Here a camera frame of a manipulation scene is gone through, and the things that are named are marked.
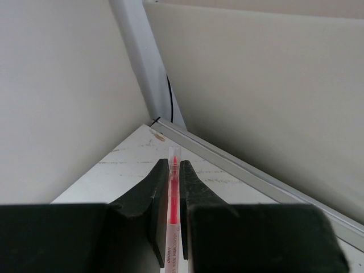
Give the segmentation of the pink highlighter pen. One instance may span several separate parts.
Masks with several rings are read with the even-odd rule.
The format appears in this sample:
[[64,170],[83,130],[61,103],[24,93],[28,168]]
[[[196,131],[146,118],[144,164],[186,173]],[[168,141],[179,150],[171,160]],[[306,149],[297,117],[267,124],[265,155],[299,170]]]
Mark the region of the pink highlighter pen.
[[181,148],[170,147],[168,158],[168,210],[165,272],[178,272],[180,240],[179,170]]

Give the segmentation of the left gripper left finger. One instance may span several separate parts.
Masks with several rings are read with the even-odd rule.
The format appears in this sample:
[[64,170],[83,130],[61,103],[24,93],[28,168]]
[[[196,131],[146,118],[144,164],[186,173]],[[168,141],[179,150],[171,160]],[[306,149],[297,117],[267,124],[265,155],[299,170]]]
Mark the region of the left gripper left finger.
[[109,205],[108,268],[163,268],[166,252],[168,161]]

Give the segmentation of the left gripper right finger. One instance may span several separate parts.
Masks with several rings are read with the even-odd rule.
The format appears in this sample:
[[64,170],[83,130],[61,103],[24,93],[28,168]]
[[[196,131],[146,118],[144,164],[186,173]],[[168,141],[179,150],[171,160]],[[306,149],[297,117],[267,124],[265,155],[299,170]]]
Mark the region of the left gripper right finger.
[[180,221],[183,257],[192,260],[194,254],[202,260],[221,255],[222,241],[228,223],[238,217],[237,210],[200,180],[192,163],[180,164]]

